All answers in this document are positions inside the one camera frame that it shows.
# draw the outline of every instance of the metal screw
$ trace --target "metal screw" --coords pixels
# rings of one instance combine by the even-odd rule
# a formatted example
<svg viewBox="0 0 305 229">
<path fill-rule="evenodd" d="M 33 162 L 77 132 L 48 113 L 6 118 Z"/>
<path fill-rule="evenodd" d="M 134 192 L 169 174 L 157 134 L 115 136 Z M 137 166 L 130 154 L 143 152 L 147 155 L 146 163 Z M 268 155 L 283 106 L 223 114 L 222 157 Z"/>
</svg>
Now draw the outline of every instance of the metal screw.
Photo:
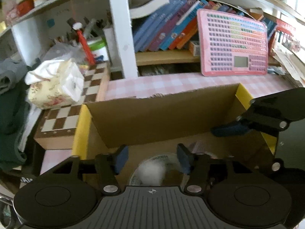
<svg viewBox="0 0 305 229">
<path fill-rule="evenodd" d="M 275 171 L 278 171 L 279 169 L 281 168 L 281 164 L 276 162 L 272 165 L 272 170 L 275 172 Z"/>
<path fill-rule="evenodd" d="M 104 191 L 107 192 L 107 193 L 117 192 L 118 189 L 119 188 L 117 186 L 114 186 L 114 185 L 107 185 L 107 186 L 104 187 Z"/>
<path fill-rule="evenodd" d="M 285 128 L 287 126 L 287 122 L 286 121 L 282 121 L 280 123 L 280 128 Z"/>
<path fill-rule="evenodd" d="M 190 185 L 187 187 L 187 191 L 191 193 L 198 193 L 201 191 L 201 187 L 198 185 Z"/>
</svg>

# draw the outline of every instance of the pink checkered tablecloth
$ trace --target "pink checkered tablecloth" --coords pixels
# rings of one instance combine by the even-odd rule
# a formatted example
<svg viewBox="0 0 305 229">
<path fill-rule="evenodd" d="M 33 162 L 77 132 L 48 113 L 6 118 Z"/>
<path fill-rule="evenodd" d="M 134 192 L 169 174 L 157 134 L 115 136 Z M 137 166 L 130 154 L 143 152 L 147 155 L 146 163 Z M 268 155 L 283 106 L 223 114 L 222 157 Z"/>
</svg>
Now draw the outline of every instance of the pink checkered tablecloth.
<svg viewBox="0 0 305 229">
<path fill-rule="evenodd" d="M 204 77 L 200 73 L 183 73 L 111 81 L 105 99 L 146 98 L 155 94 L 168 95 L 236 83 L 242 83 L 254 98 L 293 88 L 289 82 L 273 74 L 267 74 L 266 76 Z M 69 157 L 71 151 L 45 151 L 41 174 Z"/>
</svg>

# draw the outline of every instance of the white book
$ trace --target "white book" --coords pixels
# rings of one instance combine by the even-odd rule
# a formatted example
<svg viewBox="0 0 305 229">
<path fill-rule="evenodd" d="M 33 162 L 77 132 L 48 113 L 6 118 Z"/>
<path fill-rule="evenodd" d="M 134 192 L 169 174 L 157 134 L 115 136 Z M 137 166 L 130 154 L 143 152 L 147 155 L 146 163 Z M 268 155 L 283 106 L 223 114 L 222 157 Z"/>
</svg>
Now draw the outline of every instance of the white book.
<svg viewBox="0 0 305 229">
<path fill-rule="evenodd" d="M 136 19 L 148 16 L 169 2 L 170 0 L 145 0 L 145 2 L 129 9 L 130 18 Z"/>
</svg>

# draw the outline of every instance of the ribbed black surface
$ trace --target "ribbed black surface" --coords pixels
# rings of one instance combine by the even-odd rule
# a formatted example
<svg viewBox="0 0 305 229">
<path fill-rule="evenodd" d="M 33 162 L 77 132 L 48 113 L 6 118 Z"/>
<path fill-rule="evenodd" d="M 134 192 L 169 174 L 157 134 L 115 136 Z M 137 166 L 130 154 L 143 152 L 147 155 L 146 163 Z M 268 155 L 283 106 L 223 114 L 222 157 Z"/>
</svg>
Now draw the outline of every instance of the ribbed black surface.
<svg viewBox="0 0 305 229">
<path fill-rule="evenodd" d="M 178 187 L 127 187 L 123 194 L 105 197 L 94 213 L 67 229 L 233 229 L 219 220 L 199 197 Z M 284 229 L 282 225 L 273 227 Z"/>
</svg>

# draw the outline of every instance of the white fluffy ball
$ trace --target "white fluffy ball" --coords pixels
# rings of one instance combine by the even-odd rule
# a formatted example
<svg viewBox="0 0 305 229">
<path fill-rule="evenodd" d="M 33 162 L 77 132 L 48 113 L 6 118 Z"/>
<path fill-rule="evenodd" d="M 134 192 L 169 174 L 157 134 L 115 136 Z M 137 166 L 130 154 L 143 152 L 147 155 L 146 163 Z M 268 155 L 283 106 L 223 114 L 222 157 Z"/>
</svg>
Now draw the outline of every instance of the white fluffy ball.
<svg viewBox="0 0 305 229">
<path fill-rule="evenodd" d="M 161 186 L 166 166 L 162 161 L 146 161 L 138 167 L 137 176 L 145 186 Z"/>
</svg>

